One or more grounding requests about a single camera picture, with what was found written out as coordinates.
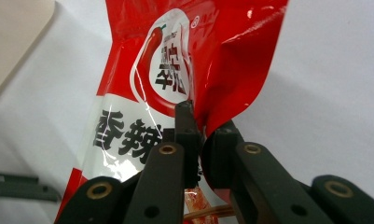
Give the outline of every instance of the red plastic wrapper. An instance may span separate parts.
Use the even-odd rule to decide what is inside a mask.
[[[113,45],[61,210],[87,179],[125,181],[141,171],[162,130],[173,127],[177,103],[192,100],[206,136],[253,103],[269,72],[287,1],[106,3]],[[201,182],[186,191],[189,212],[222,203]]]

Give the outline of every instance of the white background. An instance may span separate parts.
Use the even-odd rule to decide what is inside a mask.
[[[0,171],[64,191],[110,45],[104,0],[58,0],[0,91]],[[291,0],[263,91],[235,122],[295,179],[340,175],[374,197],[374,0]],[[0,199],[0,223],[51,223],[58,206]]]

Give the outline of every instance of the shiny plastic film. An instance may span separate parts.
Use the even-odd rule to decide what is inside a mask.
[[[174,126],[174,106],[191,100],[206,136],[259,94],[286,0],[106,0],[112,48],[61,210],[86,180],[125,181]],[[185,211],[226,204],[201,176]],[[207,215],[190,223],[234,223]]]

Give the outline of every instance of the snack bag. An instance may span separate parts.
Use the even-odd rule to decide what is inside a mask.
[[[62,207],[87,179],[125,181],[192,100],[209,136],[257,97],[269,71],[286,0],[107,0],[113,44]],[[204,183],[188,212],[221,203]],[[216,217],[194,220],[218,223]]]

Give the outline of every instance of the white table surface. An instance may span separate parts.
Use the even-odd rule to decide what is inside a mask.
[[[63,192],[111,35],[104,0],[57,0],[0,91],[0,171]],[[270,74],[235,118],[297,180],[347,178],[374,197],[374,0],[291,0]],[[0,199],[0,223],[52,223],[59,204]]]

